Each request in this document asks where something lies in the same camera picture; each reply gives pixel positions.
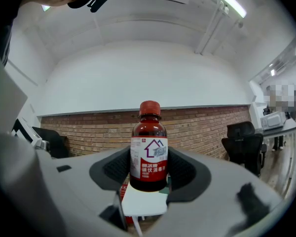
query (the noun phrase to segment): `white ceiling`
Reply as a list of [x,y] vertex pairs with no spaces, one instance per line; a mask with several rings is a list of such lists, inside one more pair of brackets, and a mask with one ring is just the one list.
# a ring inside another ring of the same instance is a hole
[[267,81],[271,75],[271,70],[275,71],[275,76],[280,75],[286,69],[291,69],[296,63],[296,37],[273,61],[270,62],[255,78],[254,81],[260,85]]
[[[233,62],[243,48],[263,37],[267,0],[237,0],[247,11],[242,19],[232,8],[205,52]],[[97,13],[88,7],[68,6],[43,12],[39,5],[21,8],[17,24],[34,28],[55,63],[96,45],[121,40],[157,40],[196,48],[215,9],[215,0],[189,0],[188,4],[168,0],[108,0]],[[243,21],[240,29],[237,19]]]

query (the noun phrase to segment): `floor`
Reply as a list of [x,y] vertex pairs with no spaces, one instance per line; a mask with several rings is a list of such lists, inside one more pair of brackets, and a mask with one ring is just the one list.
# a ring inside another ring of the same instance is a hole
[[[290,136],[285,136],[285,147],[283,150],[272,152],[273,139],[269,140],[268,151],[265,155],[265,165],[261,170],[260,179],[271,186],[281,196],[293,196],[296,192],[296,164],[294,167],[293,176],[290,179],[288,171],[291,164],[291,145],[292,139]],[[159,216],[146,217],[144,221],[140,221],[142,232],[145,233],[157,220]],[[133,225],[130,225],[128,232],[134,236],[138,236]]]

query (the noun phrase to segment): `office chair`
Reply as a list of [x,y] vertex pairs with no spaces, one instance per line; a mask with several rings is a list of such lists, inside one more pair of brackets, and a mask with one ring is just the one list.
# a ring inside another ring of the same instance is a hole
[[267,147],[263,144],[263,135],[255,133],[251,122],[228,125],[227,138],[222,139],[222,145],[231,162],[244,164],[247,170],[260,176]]

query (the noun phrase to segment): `bottle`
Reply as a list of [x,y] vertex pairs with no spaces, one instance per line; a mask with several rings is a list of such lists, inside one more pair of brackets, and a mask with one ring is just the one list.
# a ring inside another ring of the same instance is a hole
[[130,185],[140,191],[154,192],[167,185],[168,139],[162,124],[160,105],[144,101],[141,121],[134,127],[130,149]]

